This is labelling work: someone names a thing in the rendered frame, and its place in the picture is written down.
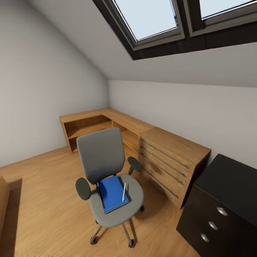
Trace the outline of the folder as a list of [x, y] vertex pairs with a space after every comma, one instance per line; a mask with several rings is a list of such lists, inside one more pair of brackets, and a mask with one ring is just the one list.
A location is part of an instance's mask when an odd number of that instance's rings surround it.
[[97, 185], [105, 214], [129, 202], [117, 176], [110, 176], [97, 182]]

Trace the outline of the swivel chair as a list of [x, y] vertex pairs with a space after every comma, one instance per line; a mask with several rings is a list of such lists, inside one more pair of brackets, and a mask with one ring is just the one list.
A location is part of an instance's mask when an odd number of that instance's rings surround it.
[[[91, 191], [87, 180], [83, 177], [76, 181], [76, 190], [83, 200], [89, 200], [90, 208], [99, 229], [91, 238], [90, 244], [96, 243], [96, 236], [102, 227], [113, 228], [123, 226], [129, 241], [129, 247], [133, 248], [134, 240], [131, 240], [124, 223], [132, 218], [139, 210], [144, 211], [144, 192], [139, 182], [131, 176], [133, 170], [142, 171], [139, 161], [130, 156], [127, 161], [131, 165], [128, 174], [117, 175], [122, 171], [125, 163], [125, 152], [122, 135], [119, 128], [107, 128], [79, 136], [76, 139], [80, 160], [85, 177], [96, 187]], [[105, 214], [97, 182], [110, 176], [117, 176], [128, 203]]]

